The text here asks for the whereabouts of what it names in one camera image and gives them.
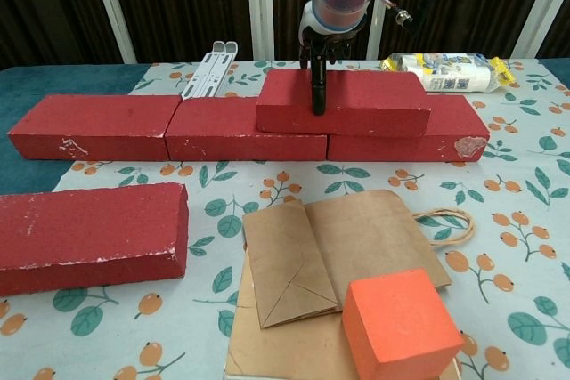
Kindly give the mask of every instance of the kraft paper bag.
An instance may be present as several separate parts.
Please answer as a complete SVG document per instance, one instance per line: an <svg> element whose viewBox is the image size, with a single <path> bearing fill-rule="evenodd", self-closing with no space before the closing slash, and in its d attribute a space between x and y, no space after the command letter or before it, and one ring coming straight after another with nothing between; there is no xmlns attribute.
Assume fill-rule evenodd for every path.
<svg viewBox="0 0 570 380"><path fill-rule="evenodd" d="M424 269L451 284L402 200L369 190L243 217L261 328L342 310L349 282Z"/></svg>
<svg viewBox="0 0 570 380"><path fill-rule="evenodd" d="M301 202L271 206L243 222L261 328L339 310Z"/></svg>
<svg viewBox="0 0 570 380"><path fill-rule="evenodd" d="M333 313L261 329L246 252L224 378L358 380L341 319ZM461 380L455 363L439 380Z"/></svg>

